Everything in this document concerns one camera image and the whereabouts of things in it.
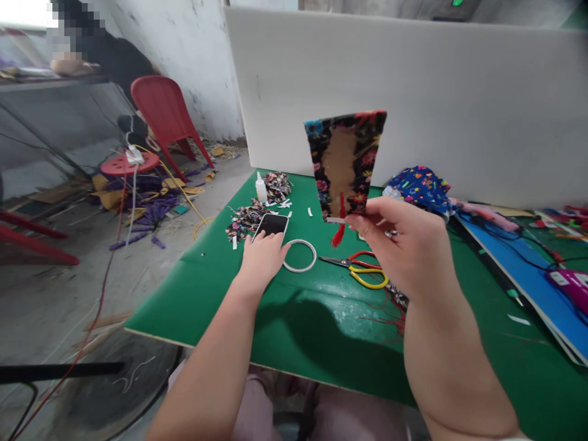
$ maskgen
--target phone screen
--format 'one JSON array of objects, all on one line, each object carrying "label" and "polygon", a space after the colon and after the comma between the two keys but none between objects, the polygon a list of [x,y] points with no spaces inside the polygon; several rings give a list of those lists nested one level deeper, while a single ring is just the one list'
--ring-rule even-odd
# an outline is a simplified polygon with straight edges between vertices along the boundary
[{"label": "phone screen", "polygon": [[257,236],[262,231],[265,231],[266,236],[269,236],[272,233],[285,233],[287,226],[288,217],[280,216],[278,214],[264,214],[255,235]]}]

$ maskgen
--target pink hot glue gun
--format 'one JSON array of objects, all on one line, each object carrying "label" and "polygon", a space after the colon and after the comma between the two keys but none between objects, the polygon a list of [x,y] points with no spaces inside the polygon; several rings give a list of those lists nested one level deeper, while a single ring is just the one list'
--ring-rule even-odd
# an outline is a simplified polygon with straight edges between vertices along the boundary
[{"label": "pink hot glue gun", "polygon": [[493,209],[488,208],[487,206],[473,204],[455,198],[449,198],[449,201],[453,205],[461,207],[461,209],[466,213],[479,214],[483,218],[487,219],[488,221],[492,222],[494,225],[502,228],[508,233],[512,233],[513,231],[516,231],[519,228],[519,226],[516,223],[511,222],[506,217],[495,212]]}]

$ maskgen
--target pink pants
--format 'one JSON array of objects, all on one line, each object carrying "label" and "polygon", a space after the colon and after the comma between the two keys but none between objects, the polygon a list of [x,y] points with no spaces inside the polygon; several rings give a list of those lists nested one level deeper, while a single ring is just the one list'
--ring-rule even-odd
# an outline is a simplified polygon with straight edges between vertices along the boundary
[{"label": "pink pants", "polygon": [[[182,362],[172,373],[171,387]],[[311,441],[409,441],[401,404],[332,386],[319,385],[315,394],[315,428]],[[282,441],[273,426],[273,405],[262,379],[249,374],[232,441]]]}]

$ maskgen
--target hand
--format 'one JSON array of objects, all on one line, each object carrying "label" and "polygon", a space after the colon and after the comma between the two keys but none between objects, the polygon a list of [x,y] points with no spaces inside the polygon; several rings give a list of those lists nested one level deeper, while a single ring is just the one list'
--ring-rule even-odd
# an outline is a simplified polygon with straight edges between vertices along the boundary
[{"label": "hand", "polygon": [[280,270],[290,249],[289,244],[282,246],[283,240],[283,233],[266,237],[265,231],[261,231],[254,241],[251,236],[245,237],[243,263],[235,280],[259,298]]},{"label": "hand", "polygon": [[[389,197],[369,199],[366,215],[345,218],[365,238],[384,273],[411,301],[439,290],[460,292],[445,222],[436,214]],[[399,235],[388,239],[384,232]]]}]

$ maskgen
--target white foam board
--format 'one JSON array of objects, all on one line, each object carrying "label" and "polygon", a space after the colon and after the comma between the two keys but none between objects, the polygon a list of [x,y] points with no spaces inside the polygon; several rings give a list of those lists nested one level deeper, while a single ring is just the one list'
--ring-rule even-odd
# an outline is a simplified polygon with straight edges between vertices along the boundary
[{"label": "white foam board", "polygon": [[515,207],[587,192],[588,38],[480,24],[225,8],[251,165],[312,174],[303,122],[385,109],[372,184],[431,167]]}]

